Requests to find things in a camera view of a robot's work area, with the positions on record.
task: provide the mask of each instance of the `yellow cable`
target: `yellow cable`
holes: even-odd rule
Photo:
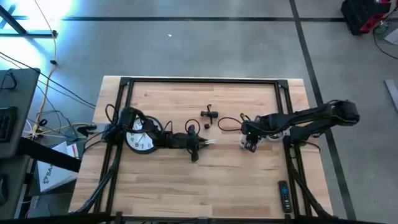
[[[70,124],[70,125],[71,126],[78,126],[78,125],[91,125],[91,124],[89,124],[89,123],[73,123],[73,124]],[[50,132],[53,132],[53,131],[58,131],[58,130],[61,130],[61,129],[64,129],[64,128],[68,128],[68,127],[70,127],[70,125],[65,125],[65,126],[62,126],[61,128],[57,128],[57,129],[53,129],[53,130],[43,131],[42,133],[35,133],[33,131],[31,131],[29,133],[41,135],[41,134],[46,134],[46,133],[50,133]]]
[[[53,33],[52,33],[52,29],[51,29],[51,26],[50,26],[49,22],[47,21],[47,19],[46,19],[45,16],[44,16],[44,13],[43,13],[42,9],[40,8],[40,6],[39,6],[39,4],[37,3],[37,1],[36,1],[36,0],[34,0],[34,1],[35,1],[35,3],[36,3],[37,7],[39,8],[40,13],[42,14],[42,16],[43,16],[45,22],[47,23],[47,25],[48,25],[48,27],[49,27],[49,29],[50,29],[51,36],[52,36],[52,39],[53,39],[53,41],[54,41],[54,57],[53,57],[53,60],[55,60],[56,57],[57,57],[57,43],[56,43],[56,41],[55,41],[55,37],[54,37],[54,35],[53,35]],[[36,124],[35,124],[35,126],[33,127],[33,130],[34,130],[34,131],[36,131],[37,128],[38,128],[37,123],[40,121],[40,114],[41,114],[41,112],[43,111],[44,104],[45,104],[45,101],[46,101],[47,92],[48,92],[48,90],[49,90],[49,81],[50,81],[51,75],[53,74],[53,72],[54,72],[54,70],[55,70],[55,67],[56,67],[56,66],[55,66],[54,64],[52,64],[52,66],[51,66],[51,71],[50,71],[50,73],[49,73],[49,78],[47,79],[47,82],[46,82],[46,86],[45,86],[45,90],[44,90],[44,96],[43,96],[42,104],[40,105],[39,112],[37,113],[37,116],[36,116],[36,120],[35,120],[35,123],[36,123]]]

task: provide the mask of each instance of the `computer keyboard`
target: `computer keyboard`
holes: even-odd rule
[[[17,119],[16,106],[0,108],[0,142],[9,142]]]

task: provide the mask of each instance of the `gray desk surface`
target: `gray desk surface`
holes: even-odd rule
[[[6,70],[0,71],[0,81],[6,74]],[[9,143],[1,143],[0,158],[10,158],[16,154],[19,138],[24,130],[25,121],[32,103],[39,73],[33,69],[13,69],[18,86],[15,90],[0,91],[0,107],[18,107],[17,121]],[[12,86],[11,78],[7,77],[4,86]]]
[[[29,163],[29,156],[14,156],[19,138],[25,126],[25,120],[32,103],[39,74],[32,69],[15,69],[12,71],[18,86],[15,90],[2,90],[0,92],[0,107],[17,106],[18,115],[14,126],[11,141],[0,143],[0,174],[8,176],[9,196],[7,202],[0,206],[0,219],[14,218],[18,199],[24,184],[25,173]],[[0,71],[0,80],[3,79],[5,70]],[[7,78],[4,86],[9,84]]]

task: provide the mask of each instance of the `clock face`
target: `clock face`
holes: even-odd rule
[[[146,116],[146,118],[153,120],[155,126],[159,131],[163,131],[162,124],[151,116]],[[141,119],[137,118],[134,121],[133,130],[141,130],[142,122]],[[126,133],[126,142],[127,145],[133,152],[138,154],[149,154],[156,151],[156,147],[154,146],[153,140],[149,137],[147,133]]]

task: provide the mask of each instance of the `desk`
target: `desk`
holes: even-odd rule
[[[94,114],[95,123],[108,123],[104,108],[114,104],[121,77],[104,77]],[[309,107],[303,80],[288,80],[293,109]],[[263,142],[253,154],[239,149],[239,132],[224,132],[214,124],[205,130],[208,118],[200,111],[211,103],[219,118],[251,118],[277,112],[273,86],[230,83],[134,82],[132,106],[154,116],[163,125],[172,120],[174,132],[184,132],[186,120],[195,118],[200,136],[215,139],[216,144],[199,152],[192,163],[186,150],[158,149],[139,155],[124,143],[119,166],[113,211],[137,217],[213,217],[213,218],[284,218],[277,182],[288,180],[281,142]],[[233,121],[222,122],[235,128]],[[80,208],[96,188],[106,144],[90,148],[83,156],[70,211]],[[301,148],[308,187],[331,212],[320,153],[313,146]],[[297,187],[300,213],[304,213]],[[101,211],[107,197],[105,189]]]
[[[6,74],[0,71],[0,80]],[[0,218],[14,218],[19,194],[24,184],[29,156],[14,156],[19,144],[19,138],[25,126],[25,119],[33,99],[39,73],[32,69],[15,69],[12,71],[18,86],[15,90],[2,90],[0,92],[0,107],[17,106],[16,124],[10,142],[0,144],[0,173],[8,176],[9,196],[7,202],[0,206]],[[7,79],[4,86],[10,86],[11,79]]]
[[[29,68],[13,69],[12,73],[17,81],[16,88],[14,90],[0,91],[0,107],[18,107],[17,119],[10,141],[0,143],[0,174],[7,175],[7,187],[9,190],[7,202],[0,206],[0,219],[14,218],[18,199],[25,181],[29,156],[66,169],[79,170],[80,167],[78,159],[21,137],[36,89],[37,80],[39,79],[40,70],[36,69],[37,71]],[[3,79],[6,72],[6,70],[0,71],[0,80]],[[4,82],[4,86],[12,86],[11,84],[10,78],[7,78]],[[29,204],[24,203],[22,206],[28,208]]]

